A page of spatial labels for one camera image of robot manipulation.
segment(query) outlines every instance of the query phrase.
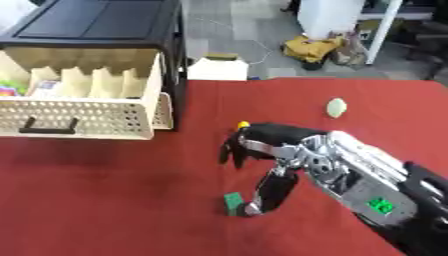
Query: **floor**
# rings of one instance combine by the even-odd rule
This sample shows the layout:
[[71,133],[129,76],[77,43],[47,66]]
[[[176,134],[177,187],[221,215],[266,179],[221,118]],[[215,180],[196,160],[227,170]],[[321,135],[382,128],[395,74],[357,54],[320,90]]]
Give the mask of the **floor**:
[[[238,53],[251,63],[249,76],[274,77],[362,77],[421,79],[428,67],[422,61],[404,59],[406,49],[386,43],[375,64],[360,69],[328,61],[319,71],[306,71],[285,57],[279,46],[302,30],[293,15],[280,11],[289,0],[182,0],[186,13],[187,48],[193,58],[208,52]],[[448,72],[436,80],[448,85]]]

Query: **yellow object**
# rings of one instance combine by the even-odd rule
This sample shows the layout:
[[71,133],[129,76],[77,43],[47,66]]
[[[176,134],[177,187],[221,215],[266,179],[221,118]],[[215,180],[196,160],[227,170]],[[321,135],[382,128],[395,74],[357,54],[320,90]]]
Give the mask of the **yellow object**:
[[339,118],[347,111],[347,103],[341,98],[332,99],[327,105],[327,114]]
[[238,129],[241,129],[244,127],[249,127],[249,126],[250,126],[249,122],[246,122],[246,121],[241,121],[238,123]]
[[286,41],[283,54],[314,63],[322,60],[325,55],[340,47],[343,41],[342,36],[319,41],[312,41],[306,36],[298,36],[293,40]]

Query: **red table surface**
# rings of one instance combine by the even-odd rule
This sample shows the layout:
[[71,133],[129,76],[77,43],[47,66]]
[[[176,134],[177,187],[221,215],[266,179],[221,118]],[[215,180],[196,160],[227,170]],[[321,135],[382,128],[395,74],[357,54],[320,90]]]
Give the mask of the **red table surface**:
[[[152,141],[0,139],[0,255],[400,255],[303,178],[276,212],[227,217],[269,161],[236,171],[218,147],[241,120],[344,130],[446,176],[446,89],[422,81],[193,81],[181,131]],[[325,115],[342,97],[348,111]]]

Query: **black chair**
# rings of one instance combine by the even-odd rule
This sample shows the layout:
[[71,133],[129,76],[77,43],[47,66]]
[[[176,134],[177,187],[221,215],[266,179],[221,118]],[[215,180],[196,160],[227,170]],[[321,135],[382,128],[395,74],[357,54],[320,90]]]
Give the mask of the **black chair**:
[[448,66],[447,1],[438,1],[433,21],[423,22],[417,26],[415,24],[404,26],[392,41],[410,47],[406,56],[408,60],[425,56],[430,62],[430,67],[423,79],[433,80],[444,67]]

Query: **green block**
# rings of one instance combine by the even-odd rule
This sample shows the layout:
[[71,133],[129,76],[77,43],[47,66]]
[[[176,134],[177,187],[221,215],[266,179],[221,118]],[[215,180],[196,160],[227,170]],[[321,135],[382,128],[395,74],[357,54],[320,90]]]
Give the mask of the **green block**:
[[243,198],[241,197],[240,193],[234,192],[224,195],[224,201],[226,202],[227,206],[227,214],[229,216],[236,216],[236,209],[238,205],[244,203]]

